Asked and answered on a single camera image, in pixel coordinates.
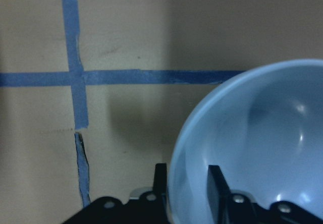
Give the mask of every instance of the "light blue bowl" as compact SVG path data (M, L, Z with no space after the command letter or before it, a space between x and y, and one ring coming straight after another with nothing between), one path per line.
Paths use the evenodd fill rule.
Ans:
M176 224L213 224L209 164L262 207L287 200L323 218L323 61L295 60L242 73L195 108L169 173Z

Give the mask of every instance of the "screw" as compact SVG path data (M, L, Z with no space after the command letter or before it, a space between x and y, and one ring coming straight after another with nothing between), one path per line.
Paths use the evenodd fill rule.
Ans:
M236 203L243 203L244 202L244 198L242 195L234 195L233 196L233 200Z
M115 206L116 204L113 202L113 201L107 201L105 204L104 204L104 208L105 209L111 209Z
M278 210L280 210L282 213L290 213L292 211L292 209L286 204L279 204Z
M146 196L146 199L149 201L154 201L156 200L156 196L154 194L149 194Z

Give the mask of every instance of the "beige surface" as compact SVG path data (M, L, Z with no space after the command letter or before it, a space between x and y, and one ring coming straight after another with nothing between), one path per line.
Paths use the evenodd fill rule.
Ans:
M154 165L170 163L177 135L213 85L88 86L90 125L83 130L90 197L128 201L152 186Z
M0 72L68 71L61 0L0 0Z
M245 70L323 57L323 0L79 0L85 69Z
M59 223L81 208L69 87L0 88L0 223Z

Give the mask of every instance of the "bowl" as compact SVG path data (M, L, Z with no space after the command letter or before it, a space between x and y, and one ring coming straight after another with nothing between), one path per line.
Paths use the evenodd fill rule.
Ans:
M175 224L214 224L208 165L263 208L286 200L323 218L323 61L294 60L226 81L178 137L168 197Z

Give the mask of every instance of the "blue painter's tape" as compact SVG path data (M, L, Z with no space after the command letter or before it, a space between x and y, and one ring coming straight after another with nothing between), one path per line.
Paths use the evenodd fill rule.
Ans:
M86 71L87 85L100 84L221 84L243 71L102 70Z
M79 58L78 38L80 34L77 0L62 0L67 57L73 99L75 129L88 126L85 81Z
M0 87L68 86L69 72L0 73Z
M89 164L86 158L84 143L82 135L75 133L75 147L77 154L77 169L79 174L79 189L82 198L83 207L90 204L89 186L90 186L90 173Z

